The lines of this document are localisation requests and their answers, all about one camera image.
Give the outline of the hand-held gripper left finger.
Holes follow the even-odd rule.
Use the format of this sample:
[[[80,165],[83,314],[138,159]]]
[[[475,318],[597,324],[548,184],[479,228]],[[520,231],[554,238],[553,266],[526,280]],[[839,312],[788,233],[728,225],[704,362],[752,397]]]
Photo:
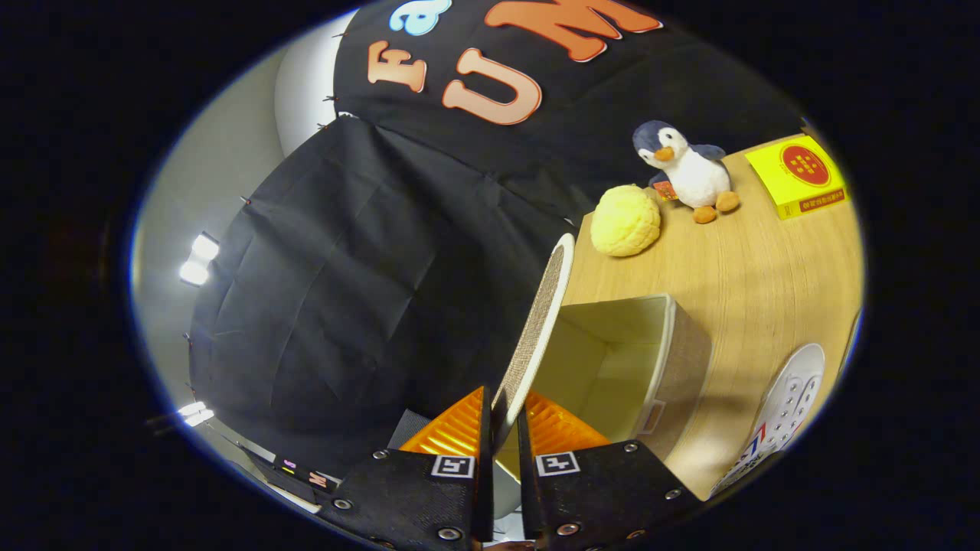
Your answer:
[[[402,446],[357,464],[318,518],[371,548],[472,550],[490,540],[490,416],[485,388],[476,388]]]

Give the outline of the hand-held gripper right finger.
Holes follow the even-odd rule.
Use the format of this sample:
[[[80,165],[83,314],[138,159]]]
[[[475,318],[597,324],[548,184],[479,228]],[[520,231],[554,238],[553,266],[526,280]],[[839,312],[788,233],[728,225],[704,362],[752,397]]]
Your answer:
[[[524,535],[538,550],[641,550],[701,500],[636,439],[612,442],[530,392],[518,416]]]

